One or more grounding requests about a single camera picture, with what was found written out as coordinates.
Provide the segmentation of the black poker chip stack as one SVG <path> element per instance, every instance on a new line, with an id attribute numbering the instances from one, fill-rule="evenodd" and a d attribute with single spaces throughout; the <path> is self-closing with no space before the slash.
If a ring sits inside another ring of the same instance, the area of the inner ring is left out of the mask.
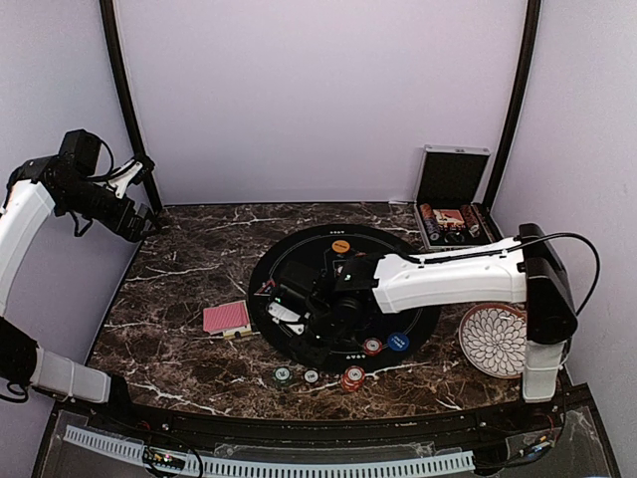
<path id="1" fill-rule="evenodd" d="M 306 383 L 316 383 L 319 381 L 319 372 L 315 369 L 308 369 L 304 373 L 304 381 Z"/>

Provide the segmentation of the red poker chip stack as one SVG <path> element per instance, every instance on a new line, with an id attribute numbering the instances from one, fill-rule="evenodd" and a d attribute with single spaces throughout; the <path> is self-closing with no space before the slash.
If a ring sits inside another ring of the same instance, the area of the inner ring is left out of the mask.
<path id="1" fill-rule="evenodd" d="M 341 387 L 347 392 L 359 390 L 365 380 L 365 371 L 358 365 L 348 367 L 340 378 Z"/>

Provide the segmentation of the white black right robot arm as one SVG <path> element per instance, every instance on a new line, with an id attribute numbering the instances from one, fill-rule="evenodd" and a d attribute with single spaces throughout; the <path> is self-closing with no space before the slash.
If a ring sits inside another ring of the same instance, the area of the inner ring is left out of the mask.
<path id="1" fill-rule="evenodd" d="M 546 415 L 563 350 L 578 325 L 579 312 L 553 238 L 527 223 L 517 236 L 479 247 L 355 256 L 334 279 L 291 263 L 280 276 L 279 289 L 301 301 L 311 331 L 323 342 L 349 329 L 369 306 L 388 315 L 460 303 L 525 304 L 522 399 L 509 408 L 508 423 L 528 432 Z"/>

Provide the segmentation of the green poker chip stack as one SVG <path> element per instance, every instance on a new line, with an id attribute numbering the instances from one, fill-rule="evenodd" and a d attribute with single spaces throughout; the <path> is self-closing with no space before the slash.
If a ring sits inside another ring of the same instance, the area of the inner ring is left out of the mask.
<path id="1" fill-rule="evenodd" d="M 293 381 L 293 373 L 288 367 L 278 366 L 273 370 L 273 380 L 276 387 L 287 387 Z"/>

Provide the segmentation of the yellow blue card box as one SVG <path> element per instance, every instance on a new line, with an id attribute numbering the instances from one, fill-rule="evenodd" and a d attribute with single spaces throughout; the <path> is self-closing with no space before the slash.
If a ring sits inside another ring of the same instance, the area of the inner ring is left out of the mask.
<path id="1" fill-rule="evenodd" d="M 245 326 L 227 329 L 222 333 L 222 335 L 225 340 L 238 340 L 250 336 L 252 333 L 251 325 L 247 324 Z"/>

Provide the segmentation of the red triangular all-in marker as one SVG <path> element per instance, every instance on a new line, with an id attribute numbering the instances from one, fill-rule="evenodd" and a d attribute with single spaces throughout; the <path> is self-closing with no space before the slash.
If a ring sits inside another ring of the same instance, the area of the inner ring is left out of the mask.
<path id="1" fill-rule="evenodd" d="M 270 297 L 273 290 L 276 288 L 276 283 L 273 279 L 262 284 L 262 286 L 254 293 L 258 297 Z"/>

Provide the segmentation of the blue round blind button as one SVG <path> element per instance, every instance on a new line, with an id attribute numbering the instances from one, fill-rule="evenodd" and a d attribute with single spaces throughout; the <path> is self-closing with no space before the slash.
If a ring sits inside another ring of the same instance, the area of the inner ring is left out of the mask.
<path id="1" fill-rule="evenodd" d="M 408 350 L 410 341 L 407 335 L 396 332 L 388 336 L 387 345 L 395 352 L 404 353 Z"/>

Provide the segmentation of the red-backed playing card deck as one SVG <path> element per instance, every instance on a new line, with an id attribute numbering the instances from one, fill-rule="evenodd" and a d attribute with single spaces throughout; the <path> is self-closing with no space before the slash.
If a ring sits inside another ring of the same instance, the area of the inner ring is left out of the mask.
<path id="1" fill-rule="evenodd" d="M 203 331 L 216 334 L 242 328 L 250 323 L 245 301 L 236 301 L 203 311 Z"/>

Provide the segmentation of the orange round blind button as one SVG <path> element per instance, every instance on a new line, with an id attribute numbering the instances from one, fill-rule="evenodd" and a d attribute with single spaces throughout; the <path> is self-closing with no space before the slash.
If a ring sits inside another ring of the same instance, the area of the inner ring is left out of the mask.
<path id="1" fill-rule="evenodd" d="M 344 254 L 350 250 L 350 244 L 345 240 L 336 240 L 331 244 L 331 249 L 337 254 Z"/>

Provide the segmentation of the floral patterned ceramic plate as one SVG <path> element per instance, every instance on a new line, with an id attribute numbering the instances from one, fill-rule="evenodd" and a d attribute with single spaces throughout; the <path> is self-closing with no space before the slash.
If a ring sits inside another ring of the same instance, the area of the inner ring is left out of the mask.
<path id="1" fill-rule="evenodd" d="M 472 307 L 463 317 L 459 344 L 467 360 L 496 378 L 520 378 L 525 365 L 527 315 L 500 303 Z"/>

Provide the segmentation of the aluminium poker chip case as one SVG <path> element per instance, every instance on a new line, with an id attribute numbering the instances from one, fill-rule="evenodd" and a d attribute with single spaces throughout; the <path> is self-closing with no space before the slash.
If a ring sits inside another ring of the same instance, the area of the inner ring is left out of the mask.
<path id="1" fill-rule="evenodd" d="M 471 248 L 497 239 L 477 201 L 489 158 L 484 147 L 423 148 L 413 205 L 428 251 Z"/>

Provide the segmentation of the black front rail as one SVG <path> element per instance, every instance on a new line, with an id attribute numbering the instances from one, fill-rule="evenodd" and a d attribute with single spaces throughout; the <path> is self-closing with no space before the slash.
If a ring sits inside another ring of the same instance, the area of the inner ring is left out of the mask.
<path id="1" fill-rule="evenodd" d="M 465 411 L 401 418 L 362 420 L 266 420 L 208 416 L 155 408 L 126 401 L 122 407 L 59 402 L 53 414 L 77 415 L 81 422 L 133 437 L 153 438 L 211 450 L 223 443 L 286 448 L 381 445 L 432 442 L 477 451 L 488 465 L 501 466 L 514 457 L 508 439 L 546 429 L 556 447 L 570 458 L 604 455 L 612 467 L 614 454 L 601 416 L 587 385 L 565 384 L 552 402 L 506 402 Z"/>

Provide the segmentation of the black left frame post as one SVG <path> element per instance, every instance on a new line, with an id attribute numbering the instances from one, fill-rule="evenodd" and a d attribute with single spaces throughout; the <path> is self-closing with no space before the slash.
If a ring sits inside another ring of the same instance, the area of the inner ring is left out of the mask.
<path id="1" fill-rule="evenodd" d="M 126 74 L 115 5 L 111 0 L 100 0 L 99 4 L 110 69 L 128 140 L 134 155 L 147 156 Z"/>

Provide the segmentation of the black frame post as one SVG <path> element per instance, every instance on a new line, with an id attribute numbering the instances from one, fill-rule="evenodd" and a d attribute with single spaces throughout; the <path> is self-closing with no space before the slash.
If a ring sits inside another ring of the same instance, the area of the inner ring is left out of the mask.
<path id="1" fill-rule="evenodd" d="M 110 69 L 128 140 L 134 155 L 147 156 L 126 74 L 115 5 L 111 0 L 100 0 L 99 4 Z"/>
<path id="2" fill-rule="evenodd" d="M 529 0 L 527 2 L 519 58 L 509 106 L 497 148 L 497 154 L 494 159 L 492 172 L 483 199 L 483 206 L 487 211 L 491 211 L 495 205 L 523 109 L 539 25 L 541 4 L 542 2 L 540 0 Z"/>

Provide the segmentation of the black right frame post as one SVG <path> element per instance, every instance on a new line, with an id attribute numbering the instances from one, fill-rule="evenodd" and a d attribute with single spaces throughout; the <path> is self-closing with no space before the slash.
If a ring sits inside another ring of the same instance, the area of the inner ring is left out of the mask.
<path id="1" fill-rule="evenodd" d="M 527 2 L 519 58 L 509 106 L 497 148 L 497 154 L 494 159 L 492 172 L 483 199 L 483 206 L 487 211 L 491 211 L 495 205 L 523 109 L 539 25 L 541 4 L 542 2 L 540 0 L 529 0 Z"/>

